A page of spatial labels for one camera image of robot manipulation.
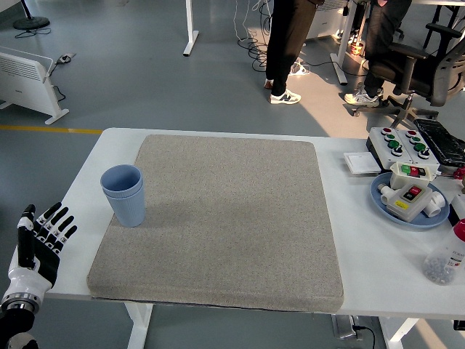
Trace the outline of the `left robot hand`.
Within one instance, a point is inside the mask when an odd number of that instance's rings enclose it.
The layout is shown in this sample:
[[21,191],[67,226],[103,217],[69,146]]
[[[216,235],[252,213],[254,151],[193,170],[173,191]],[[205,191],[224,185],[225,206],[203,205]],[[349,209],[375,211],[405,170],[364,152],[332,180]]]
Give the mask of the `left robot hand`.
[[77,231],[74,216],[61,202],[38,217],[28,205],[17,224],[17,248],[10,264],[7,294],[28,293],[43,297],[55,284],[60,253]]

